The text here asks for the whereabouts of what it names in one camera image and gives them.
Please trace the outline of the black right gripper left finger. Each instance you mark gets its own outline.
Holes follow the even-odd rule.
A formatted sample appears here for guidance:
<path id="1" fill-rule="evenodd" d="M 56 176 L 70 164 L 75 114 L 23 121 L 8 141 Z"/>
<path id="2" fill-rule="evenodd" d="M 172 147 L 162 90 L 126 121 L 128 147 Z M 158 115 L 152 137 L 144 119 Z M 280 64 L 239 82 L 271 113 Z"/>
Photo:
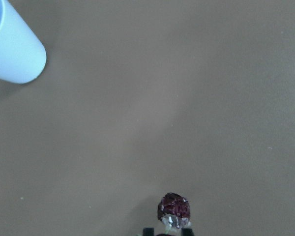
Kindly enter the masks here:
<path id="1" fill-rule="evenodd" d="M 142 236 L 154 236 L 154 228 L 143 228 Z"/>

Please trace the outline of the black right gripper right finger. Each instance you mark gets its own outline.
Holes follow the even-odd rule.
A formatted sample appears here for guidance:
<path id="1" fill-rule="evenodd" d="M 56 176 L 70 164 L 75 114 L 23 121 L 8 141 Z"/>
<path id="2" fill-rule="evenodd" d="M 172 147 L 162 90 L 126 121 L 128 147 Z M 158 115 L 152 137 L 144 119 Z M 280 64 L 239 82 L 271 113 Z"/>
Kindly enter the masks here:
<path id="1" fill-rule="evenodd" d="M 191 228 L 181 229 L 181 236 L 194 236 L 193 230 Z"/>

